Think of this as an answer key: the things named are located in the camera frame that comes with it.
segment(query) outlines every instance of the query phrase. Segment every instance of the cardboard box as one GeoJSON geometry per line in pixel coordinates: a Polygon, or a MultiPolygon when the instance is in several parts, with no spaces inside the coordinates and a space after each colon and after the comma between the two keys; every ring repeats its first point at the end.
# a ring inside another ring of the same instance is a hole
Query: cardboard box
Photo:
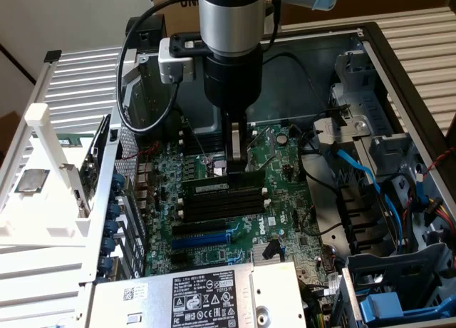
{"type": "MultiPolygon", "coordinates": [[[[374,14],[414,11],[448,6],[449,0],[338,0],[331,11],[312,11],[301,6],[282,6],[282,25],[309,21],[369,16],[374,14]]],[[[160,13],[165,15],[167,34],[199,31],[200,15],[197,3],[175,4],[160,13]]]]}
{"type": "MultiPolygon", "coordinates": [[[[157,4],[163,0],[153,1],[157,4]]],[[[158,13],[165,15],[165,25],[168,36],[175,34],[176,32],[198,32],[200,29],[198,1],[187,1],[180,4],[174,4],[158,13]]]]}
{"type": "Polygon", "coordinates": [[[8,152],[11,141],[16,133],[20,118],[16,112],[10,112],[0,118],[0,166],[8,152]]]}

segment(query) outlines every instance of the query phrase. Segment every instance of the blue pcie slot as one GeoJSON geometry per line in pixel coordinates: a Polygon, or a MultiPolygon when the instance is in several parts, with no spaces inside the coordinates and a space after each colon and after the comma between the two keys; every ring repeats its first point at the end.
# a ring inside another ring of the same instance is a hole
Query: blue pcie slot
{"type": "Polygon", "coordinates": [[[183,248],[204,247],[208,245],[227,245],[230,243],[231,235],[226,232],[206,234],[200,237],[185,237],[173,240],[171,248],[180,250],[183,248]]]}

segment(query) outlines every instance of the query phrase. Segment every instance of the motherboard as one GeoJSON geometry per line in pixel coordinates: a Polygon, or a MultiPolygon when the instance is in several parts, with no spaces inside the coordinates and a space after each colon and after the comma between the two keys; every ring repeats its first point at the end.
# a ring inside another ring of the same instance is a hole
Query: motherboard
{"type": "MultiPolygon", "coordinates": [[[[278,255],[271,260],[261,256],[272,240],[278,240],[281,259],[294,262],[299,278],[310,284],[326,281],[319,238],[302,232],[303,225],[308,226],[307,231],[318,232],[318,228],[316,223],[303,219],[312,202],[306,181],[299,179],[297,138],[290,138],[289,128],[267,125],[252,129],[248,169],[263,170],[265,174],[261,212],[192,222],[191,227],[222,223],[229,232],[229,241],[221,244],[186,248],[176,243],[182,241],[176,240],[175,233],[189,226],[180,212],[183,186],[189,180],[223,177],[224,154],[202,150],[199,155],[185,155],[178,142],[152,143],[142,150],[147,154],[140,156],[136,189],[148,229],[146,276],[245,262],[278,262],[278,255]]],[[[196,238],[206,234],[187,233],[196,238]]]]}

